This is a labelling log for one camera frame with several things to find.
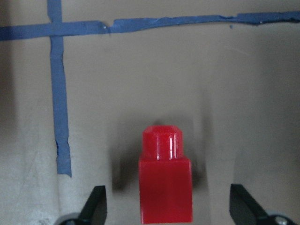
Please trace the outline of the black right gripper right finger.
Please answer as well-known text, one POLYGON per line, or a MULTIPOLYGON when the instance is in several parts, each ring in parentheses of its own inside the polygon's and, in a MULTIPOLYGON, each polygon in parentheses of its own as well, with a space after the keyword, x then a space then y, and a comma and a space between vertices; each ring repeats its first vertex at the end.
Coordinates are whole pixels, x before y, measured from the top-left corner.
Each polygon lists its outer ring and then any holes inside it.
POLYGON ((231 184, 229 212, 236 225, 271 225, 269 215, 241 184, 231 184))

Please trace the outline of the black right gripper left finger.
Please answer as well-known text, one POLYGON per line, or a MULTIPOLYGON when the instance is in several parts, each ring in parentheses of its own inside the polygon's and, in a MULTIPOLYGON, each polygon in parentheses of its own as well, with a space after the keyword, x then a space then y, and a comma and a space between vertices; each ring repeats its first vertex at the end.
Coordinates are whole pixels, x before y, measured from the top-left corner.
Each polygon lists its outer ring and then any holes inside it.
POLYGON ((95 186, 75 220, 76 225, 104 225, 107 217, 105 186, 95 186))

